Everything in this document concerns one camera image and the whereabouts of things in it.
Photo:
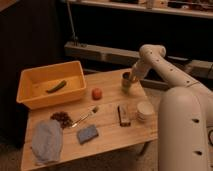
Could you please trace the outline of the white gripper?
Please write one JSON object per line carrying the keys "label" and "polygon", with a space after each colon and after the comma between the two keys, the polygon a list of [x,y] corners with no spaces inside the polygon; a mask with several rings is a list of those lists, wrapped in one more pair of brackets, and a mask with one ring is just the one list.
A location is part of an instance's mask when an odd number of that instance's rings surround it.
{"label": "white gripper", "polygon": [[144,60],[138,60],[132,67],[131,83],[143,80],[150,70],[150,66]]}

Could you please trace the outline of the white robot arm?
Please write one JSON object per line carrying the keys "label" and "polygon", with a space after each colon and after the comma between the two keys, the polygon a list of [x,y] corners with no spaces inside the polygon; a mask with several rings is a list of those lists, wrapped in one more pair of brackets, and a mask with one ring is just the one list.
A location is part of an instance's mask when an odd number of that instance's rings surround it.
{"label": "white robot arm", "polygon": [[168,84],[158,109],[158,171],[211,171],[208,128],[213,91],[165,60],[162,45],[145,44],[131,77],[155,70]]}

